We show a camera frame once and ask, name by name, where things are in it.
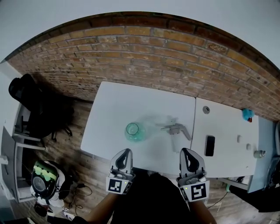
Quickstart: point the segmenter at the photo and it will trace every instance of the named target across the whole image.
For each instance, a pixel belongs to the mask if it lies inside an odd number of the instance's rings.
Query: black smartphone
[[[215,137],[211,135],[206,136],[205,156],[213,156],[215,148]]]

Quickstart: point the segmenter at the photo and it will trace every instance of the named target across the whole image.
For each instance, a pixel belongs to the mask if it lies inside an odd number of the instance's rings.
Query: person's arm
[[[120,195],[109,193],[85,218],[90,224],[106,224],[113,214]]]
[[[189,202],[189,209],[200,224],[217,224],[202,200]]]

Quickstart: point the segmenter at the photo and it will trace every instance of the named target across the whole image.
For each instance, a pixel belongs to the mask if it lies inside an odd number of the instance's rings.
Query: small blue toy
[[[242,116],[243,116],[243,119],[245,121],[252,122],[252,118],[253,118],[254,115],[255,114],[254,114],[254,112],[252,110],[249,110],[247,108],[242,110]]]

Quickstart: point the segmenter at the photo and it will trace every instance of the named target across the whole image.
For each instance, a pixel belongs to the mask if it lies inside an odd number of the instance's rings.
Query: white tabletop
[[[203,107],[210,113],[205,114]],[[215,137],[212,157],[205,156],[207,135]],[[253,175],[257,159],[254,151],[259,144],[259,118],[252,123],[242,118],[242,111],[236,108],[196,98],[196,116],[191,150],[197,152],[205,162],[207,177],[238,177]]]
[[[179,154],[173,151],[172,137],[160,130],[170,120],[186,126],[193,135],[195,98],[156,89],[126,84],[102,82],[95,97],[81,149],[111,160],[119,151],[133,151],[133,166],[137,168],[179,174]],[[125,138],[125,128],[131,122],[145,125],[147,137],[133,143]],[[191,141],[180,133],[175,148],[191,147]]]

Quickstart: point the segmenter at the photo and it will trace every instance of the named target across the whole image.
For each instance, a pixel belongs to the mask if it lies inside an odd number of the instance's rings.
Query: green glass jar
[[[138,122],[129,123],[125,129],[126,139],[131,142],[141,142],[145,140],[146,131],[142,124]]]

